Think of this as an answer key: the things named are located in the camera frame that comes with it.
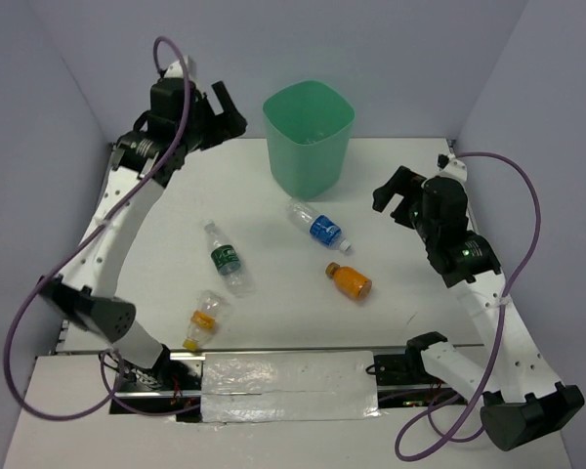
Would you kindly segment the blue label clear bottle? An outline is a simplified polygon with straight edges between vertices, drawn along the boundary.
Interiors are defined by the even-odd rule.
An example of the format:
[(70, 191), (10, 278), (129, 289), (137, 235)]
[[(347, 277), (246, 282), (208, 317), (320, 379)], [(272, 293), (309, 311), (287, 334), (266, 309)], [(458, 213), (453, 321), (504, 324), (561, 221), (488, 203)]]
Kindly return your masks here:
[(299, 144), (302, 146), (313, 146), (318, 145), (322, 142), (325, 142), (333, 137), (335, 137), (338, 132), (327, 132), (327, 131), (319, 131), (319, 130), (312, 130), (309, 132), (304, 132), (303, 135), (300, 137)]

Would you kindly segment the green label clear bottle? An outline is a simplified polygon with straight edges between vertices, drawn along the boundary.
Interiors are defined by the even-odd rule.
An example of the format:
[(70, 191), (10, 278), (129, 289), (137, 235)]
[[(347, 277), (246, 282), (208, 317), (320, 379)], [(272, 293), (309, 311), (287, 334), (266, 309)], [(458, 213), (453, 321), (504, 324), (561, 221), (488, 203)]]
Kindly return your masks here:
[(212, 220), (203, 224), (209, 258), (226, 288), (235, 296), (252, 292), (252, 282), (244, 262), (227, 235)]

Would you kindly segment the orange label bottle yellow cap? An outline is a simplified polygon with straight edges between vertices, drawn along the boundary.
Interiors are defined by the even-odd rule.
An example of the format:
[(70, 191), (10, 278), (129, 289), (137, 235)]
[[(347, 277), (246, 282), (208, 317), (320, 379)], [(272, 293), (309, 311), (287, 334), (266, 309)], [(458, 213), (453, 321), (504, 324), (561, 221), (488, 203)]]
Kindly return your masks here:
[(188, 323), (183, 347), (195, 352), (210, 342), (230, 315), (230, 302), (212, 290), (203, 290)]

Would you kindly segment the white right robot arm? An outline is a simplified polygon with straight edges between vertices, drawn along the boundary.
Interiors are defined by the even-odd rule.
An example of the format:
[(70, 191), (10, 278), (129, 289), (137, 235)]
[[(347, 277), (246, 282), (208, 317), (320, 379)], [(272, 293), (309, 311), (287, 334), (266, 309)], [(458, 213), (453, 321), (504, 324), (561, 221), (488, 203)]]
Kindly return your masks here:
[(401, 166), (373, 193), (383, 211), (422, 239), (432, 268), (473, 322), (489, 354), (479, 367), (437, 332), (411, 339), (405, 371), (414, 381), (432, 376), (448, 384), (480, 414), (483, 430), (508, 451), (561, 430), (585, 404), (576, 385), (565, 384), (529, 334), (489, 242), (469, 227), (466, 167), (445, 167), (432, 178)]

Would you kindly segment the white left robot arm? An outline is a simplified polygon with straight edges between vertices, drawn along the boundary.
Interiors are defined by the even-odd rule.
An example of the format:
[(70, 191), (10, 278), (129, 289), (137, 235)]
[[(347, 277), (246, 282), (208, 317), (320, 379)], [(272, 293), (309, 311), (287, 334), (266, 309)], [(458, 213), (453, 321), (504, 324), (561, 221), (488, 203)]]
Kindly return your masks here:
[(78, 253), (40, 291), (64, 319), (104, 341), (129, 375), (153, 390), (194, 388), (199, 377), (172, 359), (169, 348), (138, 323), (135, 305), (115, 292), (138, 230), (186, 156), (245, 133), (247, 121), (226, 85), (218, 81), (212, 89), (221, 112), (191, 80), (161, 78), (152, 85), (149, 109), (113, 145), (102, 198)]

